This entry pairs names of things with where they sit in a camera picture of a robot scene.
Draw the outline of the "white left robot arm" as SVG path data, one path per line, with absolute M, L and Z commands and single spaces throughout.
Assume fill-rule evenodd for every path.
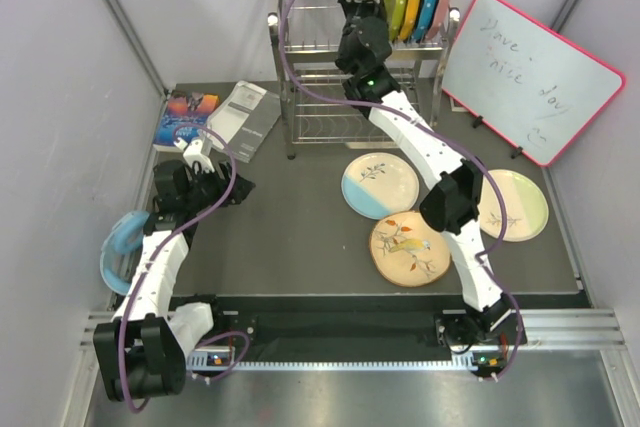
M 199 222 L 240 204 L 255 186 L 233 160 L 212 171 L 200 162 L 162 162 L 154 168 L 154 183 L 154 209 L 142 227 L 131 286 L 112 319 L 98 324 L 92 336 L 108 398 L 134 413 L 154 397 L 183 390 L 194 351 L 235 337 L 208 302 L 169 307 Z

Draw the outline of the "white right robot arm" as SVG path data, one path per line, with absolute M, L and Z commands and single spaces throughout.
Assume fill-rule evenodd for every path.
M 488 171 L 429 127 L 387 69 L 392 46 L 381 5 L 374 0 L 338 3 L 345 24 L 335 64 L 346 76 L 345 96 L 420 173 L 429 192 L 419 212 L 449 247 L 462 285 L 467 331 L 478 342 L 490 342 L 502 332 L 512 307 L 492 277 L 478 222 Z

